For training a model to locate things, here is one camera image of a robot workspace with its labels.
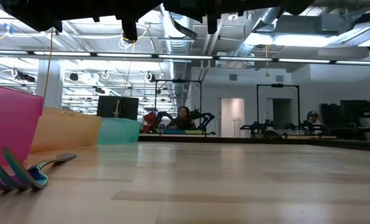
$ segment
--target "pink plastic bowl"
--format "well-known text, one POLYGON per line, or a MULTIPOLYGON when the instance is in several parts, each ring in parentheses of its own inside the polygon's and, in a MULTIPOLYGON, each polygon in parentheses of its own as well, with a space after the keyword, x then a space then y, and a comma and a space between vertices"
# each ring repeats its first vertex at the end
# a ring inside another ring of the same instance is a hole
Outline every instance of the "pink plastic bowl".
POLYGON ((7 165, 3 147, 8 147, 19 161, 27 159, 43 102, 41 96, 0 87, 0 165, 7 165))

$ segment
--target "black monitor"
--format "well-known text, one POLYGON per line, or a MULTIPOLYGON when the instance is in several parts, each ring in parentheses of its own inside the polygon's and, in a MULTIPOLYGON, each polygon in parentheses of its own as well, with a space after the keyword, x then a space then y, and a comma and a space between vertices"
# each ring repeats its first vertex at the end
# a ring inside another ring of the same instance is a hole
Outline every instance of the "black monitor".
POLYGON ((370 118, 370 100, 341 100, 341 114, 346 122, 370 118))
POLYGON ((120 96, 99 96, 97 116, 102 118, 114 118, 117 102, 118 118, 127 118, 137 120, 138 98, 120 97, 120 96))

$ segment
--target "wooden tabletop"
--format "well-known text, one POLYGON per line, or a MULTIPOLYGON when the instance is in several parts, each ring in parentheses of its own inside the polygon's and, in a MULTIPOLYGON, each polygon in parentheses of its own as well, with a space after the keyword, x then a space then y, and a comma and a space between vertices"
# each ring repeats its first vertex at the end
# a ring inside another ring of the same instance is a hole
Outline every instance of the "wooden tabletop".
MULTIPOLYGON (((0 224, 365 224, 370 152, 299 145, 86 147, 40 191, 0 193, 0 224)), ((30 155, 28 166, 59 152, 30 155)))

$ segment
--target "person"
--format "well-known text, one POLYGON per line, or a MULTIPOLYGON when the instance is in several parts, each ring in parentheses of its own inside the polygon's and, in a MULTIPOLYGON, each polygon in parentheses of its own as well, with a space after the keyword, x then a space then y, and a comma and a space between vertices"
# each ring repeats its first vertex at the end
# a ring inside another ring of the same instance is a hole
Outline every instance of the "person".
POLYGON ((187 108, 186 106, 179 107, 178 116, 173 119, 166 128, 179 130, 196 130, 195 121, 192 120, 189 116, 189 108, 187 108))
POLYGON ((316 111, 309 111, 308 113, 308 120, 315 125, 321 125, 321 122, 317 119, 319 114, 316 111))

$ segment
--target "woman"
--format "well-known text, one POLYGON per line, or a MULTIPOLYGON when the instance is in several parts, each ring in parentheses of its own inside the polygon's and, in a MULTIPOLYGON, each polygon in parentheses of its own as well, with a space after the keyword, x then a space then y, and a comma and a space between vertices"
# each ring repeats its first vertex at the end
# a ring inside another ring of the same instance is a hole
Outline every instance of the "woman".
POLYGON ((186 106, 179 107, 178 116, 167 125, 167 129, 196 130, 195 121, 189 115, 189 108, 186 106))

